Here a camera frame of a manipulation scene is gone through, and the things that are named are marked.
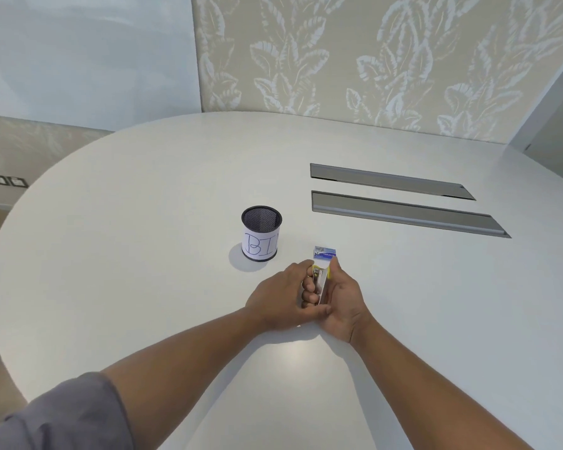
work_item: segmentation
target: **gray sleeve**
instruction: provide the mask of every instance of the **gray sleeve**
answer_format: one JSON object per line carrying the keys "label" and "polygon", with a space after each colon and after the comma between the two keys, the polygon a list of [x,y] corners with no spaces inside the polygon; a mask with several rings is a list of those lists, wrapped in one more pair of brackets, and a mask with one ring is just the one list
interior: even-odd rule
{"label": "gray sleeve", "polygon": [[0,424],[0,450],[133,450],[119,393],[102,374],[67,380]]}

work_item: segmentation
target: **round table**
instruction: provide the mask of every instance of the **round table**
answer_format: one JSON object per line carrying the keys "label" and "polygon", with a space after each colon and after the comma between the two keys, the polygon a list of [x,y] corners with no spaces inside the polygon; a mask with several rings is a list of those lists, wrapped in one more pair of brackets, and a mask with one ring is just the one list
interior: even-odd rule
{"label": "round table", "polygon": [[[477,200],[315,180],[311,162],[462,183]],[[313,189],[489,213],[512,239],[315,213]],[[258,267],[238,250],[256,204],[283,215]],[[315,245],[337,249],[407,347],[537,450],[563,450],[563,180],[497,144],[255,112],[111,134],[5,221],[0,354],[31,400],[236,310]],[[410,444],[358,356],[312,324],[254,340],[163,447]]]}

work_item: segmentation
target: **mesh pen holder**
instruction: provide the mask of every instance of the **mesh pen holder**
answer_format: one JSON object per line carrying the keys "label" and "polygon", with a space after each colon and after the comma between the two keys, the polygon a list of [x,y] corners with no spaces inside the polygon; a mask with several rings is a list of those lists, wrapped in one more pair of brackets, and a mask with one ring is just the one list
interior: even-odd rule
{"label": "mesh pen holder", "polygon": [[266,262],[277,254],[282,215],[279,211],[264,205],[250,207],[242,213],[244,237],[242,252],[250,260]]}

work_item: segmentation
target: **person's right arm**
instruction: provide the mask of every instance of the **person's right arm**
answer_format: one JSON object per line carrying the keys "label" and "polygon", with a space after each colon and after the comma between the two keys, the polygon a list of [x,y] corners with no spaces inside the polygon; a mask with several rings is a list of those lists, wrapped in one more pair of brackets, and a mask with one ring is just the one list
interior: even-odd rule
{"label": "person's right arm", "polygon": [[[415,450],[531,450],[384,330],[367,309],[358,283],[341,269],[337,258],[330,269],[331,314],[321,326],[358,352]],[[303,286],[302,306],[314,306],[312,278],[307,277]]]}

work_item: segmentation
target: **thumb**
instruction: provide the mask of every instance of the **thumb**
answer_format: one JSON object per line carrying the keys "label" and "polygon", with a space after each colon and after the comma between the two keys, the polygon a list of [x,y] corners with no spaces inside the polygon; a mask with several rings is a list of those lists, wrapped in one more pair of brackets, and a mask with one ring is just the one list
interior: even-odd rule
{"label": "thumb", "polygon": [[323,319],[331,313],[331,306],[329,305],[316,305],[309,306],[298,310],[300,313],[300,322],[306,323],[313,320]]}
{"label": "thumb", "polygon": [[348,279],[352,279],[348,273],[346,273],[342,267],[340,267],[340,262],[337,257],[332,257],[330,262],[330,273],[332,281],[336,283],[344,283]]}

